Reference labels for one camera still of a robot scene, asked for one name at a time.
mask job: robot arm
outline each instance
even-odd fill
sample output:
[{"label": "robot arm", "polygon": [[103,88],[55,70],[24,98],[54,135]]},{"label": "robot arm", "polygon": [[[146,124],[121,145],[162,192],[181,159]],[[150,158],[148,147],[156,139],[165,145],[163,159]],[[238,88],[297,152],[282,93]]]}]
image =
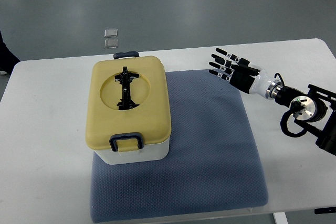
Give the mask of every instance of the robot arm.
[{"label": "robot arm", "polygon": [[[212,54],[215,62],[209,62],[212,67],[220,70],[209,70],[242,92],[248,94],[257,93],[268,100],[275,100],[276,103],[286,106],[289,110],[282,116],[280,126],[287,136],[300,137],[307,132],[312,133],[318,139],[316,144],[325,151],[336,155],[336,94],[322,88],[308,85],[308,94],[285,86],[280,74],[274,77],[267,76],[266,71],[260,66],[249,62],[244,58],[228,54],[226,51],[216,48],[216,51],[225,56],[226,59]],[[327,106],[323,101],[330,102],[333,110],[323,130],[320,130],[310,123],[324,118]],[[299,133],[292,133],[287,128],[290,116],[295,118],[294,122],[303,130]]]}]

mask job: container handle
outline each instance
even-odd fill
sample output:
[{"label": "container handle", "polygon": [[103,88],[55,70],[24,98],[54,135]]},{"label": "container handle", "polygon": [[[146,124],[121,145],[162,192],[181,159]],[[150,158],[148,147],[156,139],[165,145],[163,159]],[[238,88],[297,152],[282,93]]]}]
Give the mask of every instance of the container handle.
[{"label": "container handle", "polygon": [[139,132],[112,135],[110,137],[111,149],[114,152],[117,152],[118,151],[117,140],[127,140],[131,138],[135,138],[138,141],[138,148],[143,149],[143,139],[142,135]]},{"label": "container handle", "polygon": [[131,52],[117,52],[113,55],[113,58],[115,60],[119,58],[126,58],[126,57],[139,57],[139,53],[136,51],[131,51]]}]

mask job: white table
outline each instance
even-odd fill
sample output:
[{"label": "white table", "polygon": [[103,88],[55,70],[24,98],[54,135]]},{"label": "white table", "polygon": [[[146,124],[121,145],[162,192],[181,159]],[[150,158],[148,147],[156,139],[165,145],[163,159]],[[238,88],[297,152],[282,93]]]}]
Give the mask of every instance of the white table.
[{"label": "white table", "polygon": [[[140,55],[157,56],[166,71],[206,69],[210,68],[208,62],[215,48]],[[308,91],[310,83],[336,92],[336,60],[322,40],[221,48],[263,66],[270,76],[280,72],[286,85],[303,92]],[[33,60],[15,67],[0,103],[1,223],[92,223],[89,195],[93,151],[85,144],[87,101],[93,65],[111,58],[99,55]],[[265,170],[268,204],[141,222],[336,206],[336,156],[319,149],[310,133],[301,138],[282,134],[279,122],[287,108],[259,95],[241,96]],[[323,127],[325,122],[316,125]]]}]

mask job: white container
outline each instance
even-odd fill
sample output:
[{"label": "white container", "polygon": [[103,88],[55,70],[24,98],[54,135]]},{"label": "white container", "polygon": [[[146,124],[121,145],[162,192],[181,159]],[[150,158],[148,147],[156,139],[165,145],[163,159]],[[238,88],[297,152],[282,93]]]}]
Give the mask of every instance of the white container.
[{"label": "white container", "polygon": [[[125,83],[130,95],[125,91]],[[169,151],[170,134],[167,83],[158,58],[147,56],[95,64],[86,143],[104,162],[113,165],[162,159]]]}]

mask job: gray floor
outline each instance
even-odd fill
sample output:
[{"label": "gray floor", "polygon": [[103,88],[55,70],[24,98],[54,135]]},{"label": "gray floor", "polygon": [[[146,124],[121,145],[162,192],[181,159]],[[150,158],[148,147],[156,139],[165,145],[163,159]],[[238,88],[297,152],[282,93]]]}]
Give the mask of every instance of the gray floor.
[{"label": "gray floor", "polygon": [[[336,55],[336,0],[0,0],[0,30],[21,60],[320,38]],[[119,47],[103,32],[118,28]],[[0,76],[0,97],[9,76]],[[287,213],[289,224],[336,214]],[[274,223],[271,215],[189,223]]]}]

